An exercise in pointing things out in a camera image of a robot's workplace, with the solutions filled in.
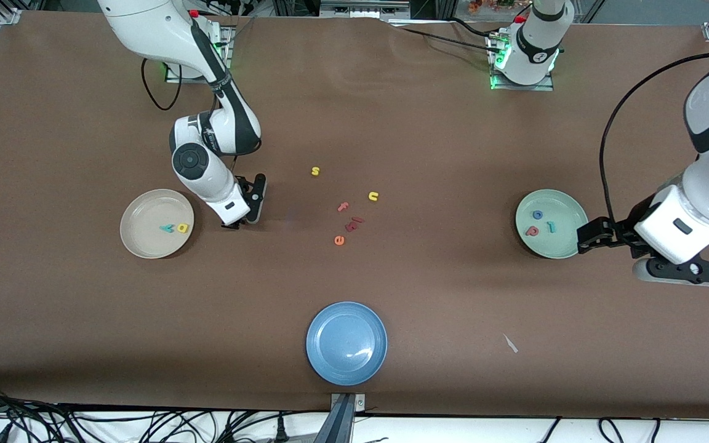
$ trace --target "blue plate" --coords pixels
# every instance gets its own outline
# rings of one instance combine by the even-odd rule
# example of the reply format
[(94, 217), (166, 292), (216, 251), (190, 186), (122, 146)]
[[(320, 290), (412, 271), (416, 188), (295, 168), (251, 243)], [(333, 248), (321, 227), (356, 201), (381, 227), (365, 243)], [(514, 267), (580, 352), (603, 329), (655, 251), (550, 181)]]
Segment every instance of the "blue plate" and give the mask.
[(359, 385), (385, 362), (388, 333), (368, 306), (342, 301), (322, 309), (310, 323), (306, 353), (313, 370), (324, 380), (341, 386)]

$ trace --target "green plate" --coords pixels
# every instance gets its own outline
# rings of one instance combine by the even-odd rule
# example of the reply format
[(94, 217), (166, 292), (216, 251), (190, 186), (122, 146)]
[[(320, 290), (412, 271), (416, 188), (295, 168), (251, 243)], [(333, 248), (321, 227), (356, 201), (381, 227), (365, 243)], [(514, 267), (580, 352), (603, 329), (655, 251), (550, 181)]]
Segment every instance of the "green plate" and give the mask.
[[(543, 212), (543, 218), (536, 220), (532, 213)], [(551, 233), (548, 222), (554, 222), (555, 232)], [(573, 197), (554, 189), (539, 189), (527, 194), (516, 210), (518, 236), (537, 255), (546, 258), (568, 258), (579, 252), (579, 238), (576, 230), (587, 223), (587, 214)], [(536, 236), (527, 235), (532, 227), (537, 227)]]

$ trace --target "plate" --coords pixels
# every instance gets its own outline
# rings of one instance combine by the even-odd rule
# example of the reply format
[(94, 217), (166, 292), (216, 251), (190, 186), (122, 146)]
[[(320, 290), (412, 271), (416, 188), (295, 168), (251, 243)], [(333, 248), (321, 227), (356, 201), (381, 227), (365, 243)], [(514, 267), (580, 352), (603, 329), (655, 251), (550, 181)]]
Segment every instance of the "plate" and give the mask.
[[(537, 210), (543, 213), (540, 220), (532, 216)], [(551, 233), (548, 222), (554, 222), (554, 233)], [(576, 230), (586, 223), (587, 214), (582, 205), (568, 194), (555, 189), (540, 189), (527, 194), (516, 210), (518, 236), (535, 254), (546, 258), (577, 255), (579, 236)], [(532, 226), (537, 227), (538, 235), (527, 235)]]
[[(155, 189), (141, 194), (127, 206), (119, 223), (119, 235), (133, 255), (162, 258), (188, 241), (193, 220), (193, 207), (183, 194), (171, 189)], [(188, 225), (185, 233), (177, 231), (181, 223)], [(165, 225), (174, 225), (174, 232), (161, 229)]]
[(351, 301), (321, 310), (308, 328), (308, 360), (324, 380), (341, 386), (359, 385), (382, 367), (388, 334), (368, 306)]

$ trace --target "brown table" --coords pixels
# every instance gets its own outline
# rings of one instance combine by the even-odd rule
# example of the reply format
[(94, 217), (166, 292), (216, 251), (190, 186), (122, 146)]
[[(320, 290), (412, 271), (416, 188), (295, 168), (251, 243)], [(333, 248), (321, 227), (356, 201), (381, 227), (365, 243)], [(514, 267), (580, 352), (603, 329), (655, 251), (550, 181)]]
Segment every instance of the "brown table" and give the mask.
[[(565, 48), (554, 92), (507, 92), (489, 89), (481, 51), (377, 20), (256, 20), (233, 72), (264, 146), (236, 173), (265, 173), (270, 189), (262, 221), (231, 232), (169, 162), (172, 123), (209, 107), (208, 88), (183, 86), (160, 112), (102, 15), (25, 12), (0, 34), (0, 388), (324, 409), (341, 389), (307, 363), (306, 328), (357, 300), (390, 338), (382, 370), (352, 389), (378, 412), (709, 417), (709, 289), (638, 281), (625, 249), (537, 258), (513, 224), (538, 188), (605, 214), (609, 113), (647, 73), (709, 43), (696, 27), (582, 25)], [(165, 103), (174, 85), (149, 66)], [(617, 119), (618, 214), (692, 161), (682, 103), (707, 70), (664, 74)], [(119, 221), (155, 188), (185, 193), (196, 225), (177, 255), (144, 260), (122, 246)], [(335, 246), (352, 215), (366, 223)]]

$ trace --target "white scrap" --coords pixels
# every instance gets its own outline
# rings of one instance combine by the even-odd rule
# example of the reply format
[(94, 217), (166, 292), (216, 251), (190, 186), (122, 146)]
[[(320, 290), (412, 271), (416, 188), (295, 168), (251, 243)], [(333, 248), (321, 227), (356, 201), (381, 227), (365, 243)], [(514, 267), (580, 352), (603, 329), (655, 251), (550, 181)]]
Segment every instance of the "white scrap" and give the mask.
[(513, 353), (518, 354), (518, 348), (516, 348), (516, 345), (514, 345), (513, 342), (510, 341), (507, 335), (503, 334), (503, 337), (505, 337), (505, 340), (507, 340), (507, 345), (510, 346), (510, 348), (513, 350)]

